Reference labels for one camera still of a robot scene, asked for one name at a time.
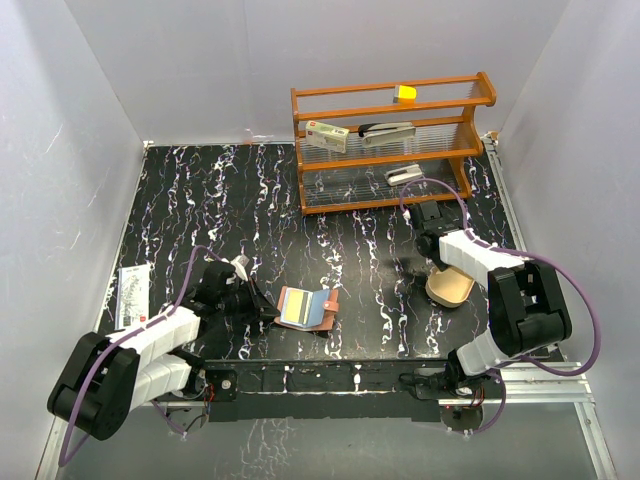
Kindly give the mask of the pink leather card holder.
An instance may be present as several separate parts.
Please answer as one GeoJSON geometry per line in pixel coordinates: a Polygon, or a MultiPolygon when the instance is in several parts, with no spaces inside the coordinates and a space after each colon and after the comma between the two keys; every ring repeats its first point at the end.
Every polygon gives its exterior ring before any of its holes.
{"type": "Polygon", "coordinates": [[[281,315],[274,322],[282,327],[304,332],[328,332],[333,328],[335,317],[339,312],[339,292],[337,289],[322,289],[309,291],[300,288],[284,286],[280,293],[277,309],[281,315]],[[283,303],[288,289],[299,289],[309,293],[304,323],[302,325],[285,324],[281,321],[283,303]]]}

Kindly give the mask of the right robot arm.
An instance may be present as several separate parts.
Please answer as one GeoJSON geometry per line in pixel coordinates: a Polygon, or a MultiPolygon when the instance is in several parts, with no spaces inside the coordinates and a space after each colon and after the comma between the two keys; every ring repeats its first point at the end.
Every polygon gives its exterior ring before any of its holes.
{"type": "Polygon", "coordinates": [[[432,384],[466,397],[489,371],[570,337],[572,323],[556,270],[549,264],[490,249],[441,213],[435,201],[407,207],[416,249],[437,269],[455,268],[486,290],[488,327],[448,354],[432,384]]]}

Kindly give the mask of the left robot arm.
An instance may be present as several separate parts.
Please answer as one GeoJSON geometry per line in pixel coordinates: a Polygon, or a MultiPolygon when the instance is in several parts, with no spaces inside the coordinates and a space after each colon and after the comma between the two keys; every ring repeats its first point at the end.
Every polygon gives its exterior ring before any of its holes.
{"type": "Polygon", "coordinates": [[[217,319],[272,321],[280,314],[238,259],[214,261],[187,287],[180,305],[146,325],[109,335],[89,332],[74,347],[47,400],[47,410],[97,440],[121,427],[130,411],[177,391],[200,396],[207,376],[180,348],[217,319]]]}

